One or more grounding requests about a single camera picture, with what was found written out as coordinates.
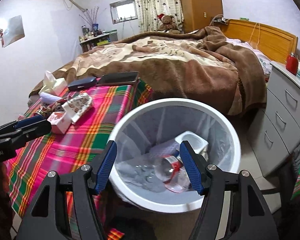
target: white trash can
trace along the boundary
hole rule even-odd
[[[124,201],[142,209],[181,213],[201,208],[203,196],[193,189],[174,193],[168,189],[155,193],[125,183],[116,164],[146,154],[154,145],[191,131],[209,143],[209,163],[223,171],[237,173],[241,158],[238,135],[231,123],[216,109],[189,99],[168,98],[149,102],[126,114],[112,130],[109,140],[118,152],[110,181]]]

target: wooden headboard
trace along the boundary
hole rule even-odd
[[[229,25],[218,25],[224,35],[230,39],[249,41],[255,22],[229,20]],[[259,25],[256,25],[251,41],[258,43]],[[296,52],[298,37],[278,28],[260,24],[260,41],[258,49],[269,59],[281,63],[286,62],[287,56]]]

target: metal screw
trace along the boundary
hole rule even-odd
[[[48,177],[49,177],[49,178],[53,178],[55,175],[56,175],[56,172],[55,172],[55,171],[50,171],[50,172],[48,173]]]
[[[211,171],[215,171],[217,169],[217,166],[214,165],[214,164],[209,164],[208,169],[211,170]]]
[[[83,170],[83,171],[87,171],[88,169],[90,169],[90,165],[88,165],[88,164],[81,166],[81,170]]]
[[[250,175],[249,171],[241,171],[241,174],[245,177],[249,177]]]

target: tile floor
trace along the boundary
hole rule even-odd
[[[241,143],[242,155],[239,170],[248,170],[252,174],[261,190],[275,188],[275,183],[271,183],[262,176],[258,161],[247,141],[247,130],[245,126],[241,123],[240,120],[232,121],[232,124],[237,131]],[[271,212],[275,212],[281,207],[279,193],[264,195],[264,197]],[[225,192],[223,212],[221,215],[219,231],[216,239],[220,239],[224,236],[229,212],[229,203],[230,192]],[[119,209],[117,215],[147,220],[154,226],[155,234],[158,240],[188,240],[198,214],[199,210],[182,214],[159,214],[144,211],[136,207],[130,207]],[[13,220],[13,227],[16,230],[18,230],[20,223],[21,218],[18,215],[15,215]]]

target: red thermos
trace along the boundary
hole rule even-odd
[[[298,65],[298,59],[295,57],[294,53],[290,53],[290,55],[287,57],[286,69],[292,74],[297,75]]]

